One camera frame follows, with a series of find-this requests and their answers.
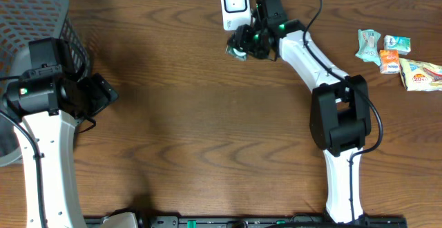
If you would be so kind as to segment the round white red lid cup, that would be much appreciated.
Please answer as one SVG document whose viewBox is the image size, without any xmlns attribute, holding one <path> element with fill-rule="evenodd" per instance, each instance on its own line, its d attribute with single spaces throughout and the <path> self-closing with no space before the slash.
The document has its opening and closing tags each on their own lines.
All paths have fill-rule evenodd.
<svg viewBox="0 0 442 228">
<path fill-rule="evenodd" d="M 235 49 L 234 47 L 227 46 L 225 50 L 226 54 L 240 60 L 240 61 L 246 61 L 247 60 L 247 54 L 246 52 L 239 51 Z"/>
</svg>

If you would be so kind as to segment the green snack packet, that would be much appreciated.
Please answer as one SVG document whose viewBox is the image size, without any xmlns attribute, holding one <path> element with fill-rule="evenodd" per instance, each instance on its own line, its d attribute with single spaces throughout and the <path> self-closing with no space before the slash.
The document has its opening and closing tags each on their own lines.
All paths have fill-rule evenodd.
<svg viewBox="0 0 442 228">
<path fill-rule="evenodd" d="M 381 60 L 378 53 L 378 41 L 381 34 L 372 29 L 358 30 L 358 52 L 356 57 L 362 59 L 364 62 L 373 62 L 377 66 L 381 65 Z"/>
</svg>

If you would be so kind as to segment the orange snack packet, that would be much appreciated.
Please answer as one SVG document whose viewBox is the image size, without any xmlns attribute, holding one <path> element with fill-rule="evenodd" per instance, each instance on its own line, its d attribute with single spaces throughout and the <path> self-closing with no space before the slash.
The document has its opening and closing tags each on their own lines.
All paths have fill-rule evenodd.
<svg viewBox="0 0 442 228">
<path fill-rule="evenodd" d="M 395 74 L 400 72 L 400 61 L 397 50 L 380 50 L 379 56 L 381 74 Z"/>
</svg>

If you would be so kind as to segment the small teal white packet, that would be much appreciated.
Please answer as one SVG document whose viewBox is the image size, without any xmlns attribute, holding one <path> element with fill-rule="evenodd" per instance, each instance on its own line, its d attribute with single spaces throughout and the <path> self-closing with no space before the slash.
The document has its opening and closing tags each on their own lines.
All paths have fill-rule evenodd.
<svg viewBox="0 0 442 228">
<path fill-rule="evenodd" d="M 411 39 L 408 37 L 385 35 L 384 49 L 397 50 L 398 54 L 407 55 L 411 51 Z"/>
</svg>

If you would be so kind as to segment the white blue snack bag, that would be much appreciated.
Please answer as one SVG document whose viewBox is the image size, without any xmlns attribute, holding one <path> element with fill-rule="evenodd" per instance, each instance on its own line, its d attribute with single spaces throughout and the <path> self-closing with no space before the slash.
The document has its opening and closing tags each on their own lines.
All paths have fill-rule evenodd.
<svg viewBox="0 0 442 228">
<path fill-rule="evenodd" d="M 407 91 L 440 91 L 441 66 L 400 58 L 400 76 Z"/>
</svg>

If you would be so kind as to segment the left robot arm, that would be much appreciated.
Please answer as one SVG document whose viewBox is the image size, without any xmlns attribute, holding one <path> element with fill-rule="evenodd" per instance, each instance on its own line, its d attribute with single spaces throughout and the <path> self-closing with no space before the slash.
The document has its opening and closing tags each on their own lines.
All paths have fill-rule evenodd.
<svg viewBox="0 0 442 228">
<path fill-rule="evenodd" d="M 84 217 L 77 191 L 77 125 L 113 103 L 118 94 L 99 74 L 76 80 L 63 66 L 14 68 L 4 94 L 19 142 L 27 227 L 138 227 L 132 211 Z"/>
</svg>

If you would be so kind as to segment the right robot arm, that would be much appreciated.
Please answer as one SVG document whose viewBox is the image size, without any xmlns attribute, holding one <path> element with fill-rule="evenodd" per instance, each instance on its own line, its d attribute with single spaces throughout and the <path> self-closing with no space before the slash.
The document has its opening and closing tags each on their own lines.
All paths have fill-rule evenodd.
<svg viewBox="0 0 442 228">
<path fill-rule="evenodd" d="M 234 55 L 256 59 L 266 59 L 274 51 L 307 85 L 311 93 L 310 133 L 325 156 L 326 213 L 335 223 L 358 223 L 364 214 L 359 167 L 372 127 L 372 103 L 365 79 L 351 77 L 335 66 L 297 20 L 239 25 L 227 46 Z"/>
</svg>

